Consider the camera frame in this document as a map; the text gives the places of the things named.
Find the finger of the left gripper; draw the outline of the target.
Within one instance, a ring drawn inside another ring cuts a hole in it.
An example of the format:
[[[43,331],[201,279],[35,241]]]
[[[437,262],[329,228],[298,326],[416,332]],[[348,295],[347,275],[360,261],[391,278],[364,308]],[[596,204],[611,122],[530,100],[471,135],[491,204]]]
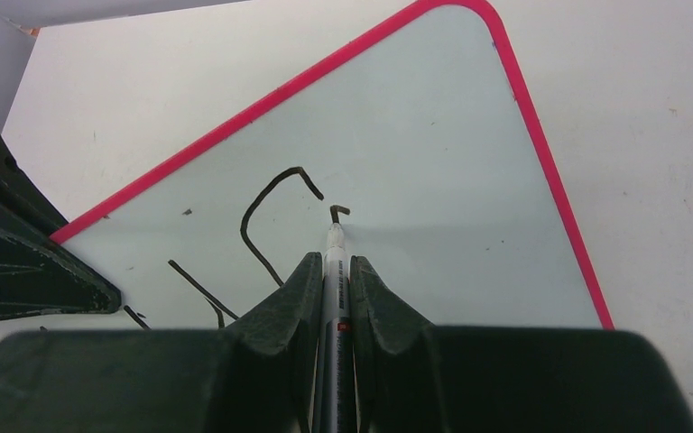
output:
[[[0,227],[0,321],[52,314],[112,314],[122,294],[44,236],[37,242]]]

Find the black and white marker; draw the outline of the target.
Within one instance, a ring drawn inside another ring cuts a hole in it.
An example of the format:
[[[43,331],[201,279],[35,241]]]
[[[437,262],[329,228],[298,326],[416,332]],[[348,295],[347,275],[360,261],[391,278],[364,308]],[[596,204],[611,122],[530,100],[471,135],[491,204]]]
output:
[[[328,229],[323,258],[313,432],[357,431],[355,385],[349,257],[344,230],[334,223]]]

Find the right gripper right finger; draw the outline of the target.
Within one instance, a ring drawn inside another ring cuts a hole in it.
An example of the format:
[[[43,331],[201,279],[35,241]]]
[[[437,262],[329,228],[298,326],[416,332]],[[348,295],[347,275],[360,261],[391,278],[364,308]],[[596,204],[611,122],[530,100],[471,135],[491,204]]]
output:
[[[434,325],[350,263],[363,432],[693,432],[670,368],[625,331]]]

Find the red framed whiteboard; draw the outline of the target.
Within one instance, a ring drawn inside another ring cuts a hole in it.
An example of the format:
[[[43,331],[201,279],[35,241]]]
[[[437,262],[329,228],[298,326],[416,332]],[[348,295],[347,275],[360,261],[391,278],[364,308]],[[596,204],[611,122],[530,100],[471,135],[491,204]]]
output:
[[[54,235],[151,327],[244,315],[332,205],[350,255],[437,324],[613,325],[512,45],[418,1]]]

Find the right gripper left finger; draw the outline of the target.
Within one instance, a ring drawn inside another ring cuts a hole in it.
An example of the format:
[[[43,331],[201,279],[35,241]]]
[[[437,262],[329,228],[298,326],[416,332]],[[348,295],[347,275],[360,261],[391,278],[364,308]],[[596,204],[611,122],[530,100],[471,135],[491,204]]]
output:
[[[0,432],[306,432],[322,257],[223,329],[21,332]]]

